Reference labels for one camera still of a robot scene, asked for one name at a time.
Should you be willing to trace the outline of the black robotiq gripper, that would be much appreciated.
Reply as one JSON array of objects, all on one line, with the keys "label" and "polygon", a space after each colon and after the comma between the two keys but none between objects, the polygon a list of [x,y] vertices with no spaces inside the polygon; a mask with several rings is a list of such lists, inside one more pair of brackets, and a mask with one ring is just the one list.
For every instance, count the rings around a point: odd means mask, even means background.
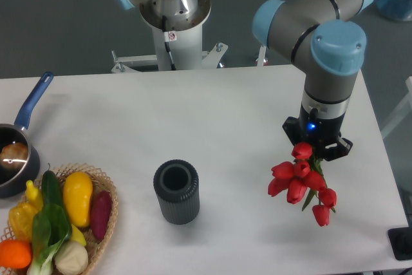
[{"label": "black robotiq gripper", "polygon": [[323,159],[332,161],[347,156],[353,146],[352,141],[341,136],[344,116],[310,120],[309,114],[300,114],[298,118],[288,117],[282,127],[293,145],[307,142],[314,154],[322,154]]}]

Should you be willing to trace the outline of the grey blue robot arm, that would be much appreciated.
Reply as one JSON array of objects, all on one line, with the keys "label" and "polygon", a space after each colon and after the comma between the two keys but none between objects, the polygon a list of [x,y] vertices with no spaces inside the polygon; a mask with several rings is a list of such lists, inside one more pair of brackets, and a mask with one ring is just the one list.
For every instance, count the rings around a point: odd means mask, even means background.
[{"label": "grey blue robot arm", "polygon": [[[153,32],[158,69],[207,67],[202,55],[202,26],[210,0],[117,0],[138,8]],[[364,62],[366,34],[351,21],[373,0],[268,0],[252,20],[252,33],[305,76],[301,109],[283,129],[293,144],[307,142],[317,158],[346,156],[352,142],[341,135],[349,99]]]}]

